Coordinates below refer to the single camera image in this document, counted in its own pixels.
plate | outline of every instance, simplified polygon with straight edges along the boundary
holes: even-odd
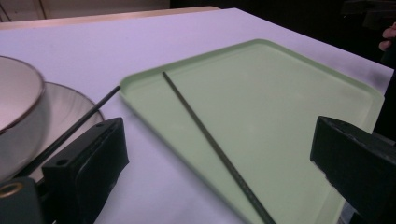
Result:
[[[46,82],[46,92],[49,97],[50,106],[50,123],[48,134],[44,139],[42,148],[36,155],[50,146],[58,137],[67,129],[84,116],[93,106],[94,103],[82,93],[75,91],[63,85]],[[104,120],[100,111],[90,117],[73,135],[71,135],[49,158],[61,151],[73,140],[85,133],[91,126]],[[41,168],[36,169],[29,175],[35,181],[39,181],[43,174]]]
[[[384,101],[379,91],[260,39],[121,82],[127,105],[250,223],[262,221],[163,71],[276,223],[336,223],[344,199],[309,160],[316,121],[326,116],[371,132]]]

white bowl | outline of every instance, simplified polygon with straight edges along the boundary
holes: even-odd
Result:
[[[50,112],[44,79],[33,66],[0,56],[0,181],[41,147]]]

tabletop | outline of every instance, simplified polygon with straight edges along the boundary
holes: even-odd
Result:
[[[27,62],[44,79],[98,102],[131,74],[251,39],[268,39],[385,92],[392,70],[236,8],[154,17],[0,25],[0,55]],[[130,164],[95,223],[244,223],[122,102]]]

black stick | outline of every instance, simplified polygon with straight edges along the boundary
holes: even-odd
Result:
[[[58,139],[56,139],[49,147],[42,151],[34,160],[29,162],[22,170],[20,170],[15,177],[28,176],[37,167],[43,163],[58,147],[61,146],[81,125],[85,123],[92,115],[94,115],[99,108],[104,105],[118,90],[120,86],[117,86],[108,95],[105,96],[99,103],[97,103],[90,111],[81,117],[73,126],[71,126],[65,133],[63,133]]]
[[[186,110],[189,112],[189,114],[192,117],[192,119],[194,120],[195,124],[199,127],[201,132],[204,134],[204,136],[205,136],[206,140],[209,142],[210,146],[213,147],[213,149],[216,151],[216,153],[218,154],[221,161],[227,167],[228,171],[233,176],[233,179],[236,181],[239,188],[245,193],[245,196],[247,196],[248,200],[253,205],[254,209],[259,214],[262,221],[264,221],[264,223],[266,223],[266,224],[275,224],[274,220],[271,218],[270,214],[265,210],[262,203],[259,201],[259,199],[254,194],[253,190],[248,186],[248,183],[244,180],[244,178],[239,174],[239,172],[233,166],[231,161],[228,159],[227,155],[224,153],[224,151],[221,149],[219,144],[216,142],[215,138],[212,136],[212,134],[210,134],[209,130],[201,122],[201,120],[198,118],[198,116],[195,114],[195,112],[190,107],[189,103],[186,101],[186,99],[184,99],[183,95],[180,93],[180,91],[177,89],[175,84],[172,82],[172,80],[169,78],[169,76],[166,75],[165,72],[163,72],[163,77],[165,78],[165,80],[169,84],[169,86],[172,88],[172,90],[175,93],[175,95],[177,96],[177,98],[180,100],[180,102],[184,105]]]

